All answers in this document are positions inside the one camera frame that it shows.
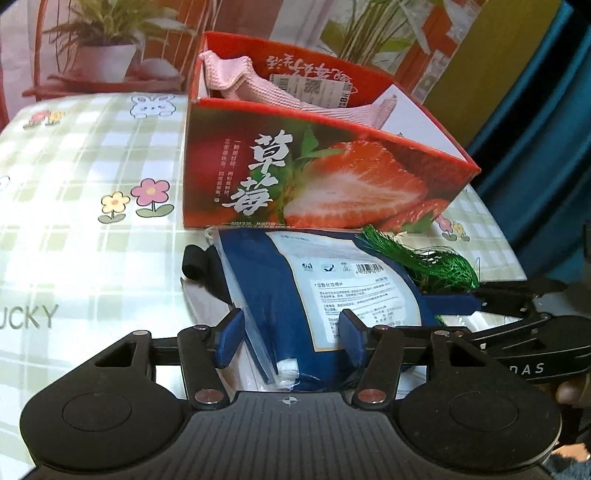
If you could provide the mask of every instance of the blue curtain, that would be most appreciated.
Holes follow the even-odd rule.
[[[527,276],[580,278],[591,218],[591,27],[563,2],[534,57],[468,147],[476,191]]]

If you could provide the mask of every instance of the black fabric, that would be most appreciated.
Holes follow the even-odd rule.
[[[573,0],[573,2],[585,3],[591,8],[591,0]],[[537,74],[531,79],[511,110],[480,149],[471,152],[473,160],[482,169],[482,173],[472,181],[474,187],[477,188],[486,179],[498,161],[507,154],[539,113],[568,68],[588,27],[589,22],[585,15],[570,17],[549,55],[540,65]]]
[[[579,15],[582,15],[591,23],[591,0],[566,0]]]

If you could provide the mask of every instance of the strawberry image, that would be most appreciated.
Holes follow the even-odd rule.
[[[464,160],[443,160],[437,153],[406,147],[402,150],[396,145],[392,147],[402,166],[425,182],[433,198],[454,198],[464,185],[480,173],[476,164]]]
[[[444,199],[425,200],[403,212],[391,216],[376,227],[382,232],[424,232],[441,213],[449,202]]]
[[[310,160],[284,188],[289,226],[358,228],[408,210],[427,196],[425,184],[379,142],[356,140]]]

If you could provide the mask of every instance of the strawberry box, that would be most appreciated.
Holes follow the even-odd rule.
[[[226,33],[206,32],[200,50],[220,59],[248,56],[259,77],[292,89],[302,101],[354,108],[394,98],[395,107],[377,129],[313,111],[225,99],[207,88],[203,60],[197,59],[187,118],[185,227],[356,229],[372,223],[388,231],[419,231],[480,172],[385,72]]]

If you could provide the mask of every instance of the plaid tablecloth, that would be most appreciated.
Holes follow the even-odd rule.
[[[38,103],[0,135],[1,480],[33,464],[18,421],[34,393],[135,329],[174,336],[194,323],[181,258],[206,238],[181,215],[187,98],[156,97],[146,102],[156,108],[133,112],[129,94]],[[137,204],[155,190],[168,196],[158,210]],[[404,242],[449,245],[483,280],[524,278],[471,187],[427,234]],[[181,390],[176,370],[158,376]]]

